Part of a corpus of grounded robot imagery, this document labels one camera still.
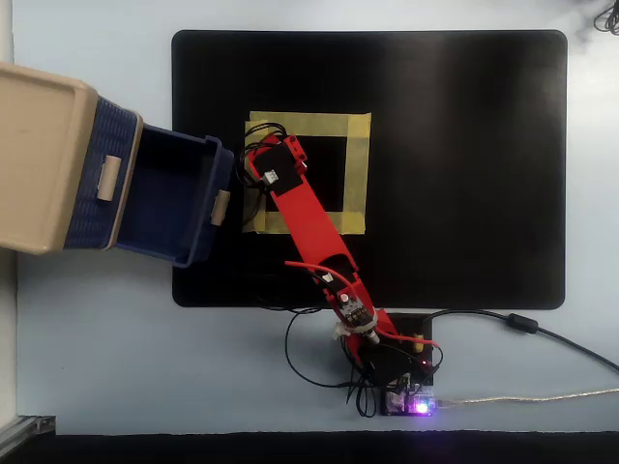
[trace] beige basket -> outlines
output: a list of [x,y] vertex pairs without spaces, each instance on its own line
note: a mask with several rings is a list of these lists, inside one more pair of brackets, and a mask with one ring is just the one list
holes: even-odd
[[63,248],[97,100],[79,80],[0,63],[0,247]]

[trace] white cable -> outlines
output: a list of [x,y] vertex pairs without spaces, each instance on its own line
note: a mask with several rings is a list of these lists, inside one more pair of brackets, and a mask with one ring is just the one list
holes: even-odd
[[449,409],[456,406],[464,406],[467,404],[480,403],[498,403],[498,402],[513,402],[513,403],[546,403],[548,401],[559,401],[563,399],[583,398],[587,396],[598,396],[601,394],[619,393],[619,389],[585,391],[582,393],[562,394],[559,396],[548,396],[541,398],[532,398],[526,396],[491,396],[489,398],[471,398],[471,399],[439,399],[436,405],[439,409]]

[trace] masking tape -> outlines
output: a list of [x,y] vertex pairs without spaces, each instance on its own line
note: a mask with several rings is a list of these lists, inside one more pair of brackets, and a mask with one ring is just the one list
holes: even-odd
[[[260,123],[279,123],[289,133],[314,137],[346,137],[346,168],[344,174],[343,207],[341,212],[327,212],[340,234],[366,232],[366,197],[368,192],[369,134],[371,113],[287,113],[252,111],[246,131]],[[259,130],[246,139],[246,144],[260,140],[268,133]],[[246,189],[244,211],[248,215],[255,205],[255,191]],[[244,232],[289,234],[290,231],[279,212],[267,212],[266,199],[254,220]]]

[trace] red wire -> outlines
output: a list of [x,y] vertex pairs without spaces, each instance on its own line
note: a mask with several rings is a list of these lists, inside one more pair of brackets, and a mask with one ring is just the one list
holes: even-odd
[[329,273],[332,276],[337,277],[339,280],[341,280],[341,282],[344,285],[346,285],[346,287],[348,287],[348,290],[350,291],[351,296],[355,296],[355,297],[357,296],[357,292],[355,292],[355,289],[353,288],[352,283],[350,283],[350,280],[348,280],[342,274],[334,271],[331,268],[320,266],[318,264],[300,263],[298,261],[284,261],[283,264],[285,264],[286,266],[291,266],[293,268],[306,268],[306,269],[309,269],[310,271],[318,270],[324,273]]
[[376,333],[387,338],[391,338],[393,340],[402,340],[402,341],[412,341],[413,343],[421,343],[423,345],[432,345],[438,346],[438,343],[432,340],[426,340],[425,338],[413,338],[412,336],[404,336],[404,335],[391,335],[390,333],[386,333],[385,331],[381,331],[376,328]]

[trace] blue basket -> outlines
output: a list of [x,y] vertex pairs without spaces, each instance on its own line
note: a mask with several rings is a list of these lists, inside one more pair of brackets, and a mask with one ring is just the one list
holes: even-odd
[[117,246],[181,268],[208,258],[211,213],[233,162],[216,138],[144,125]]
[[[139,135],[140,125],[141,121],[134,113],[99,97],[64,248],[102,249],[113,246],[116,216],[122,207],[133,140]],[[97,198],[97,192],[107,156],[119,158],[121,166],[112,200],[101,201]]]

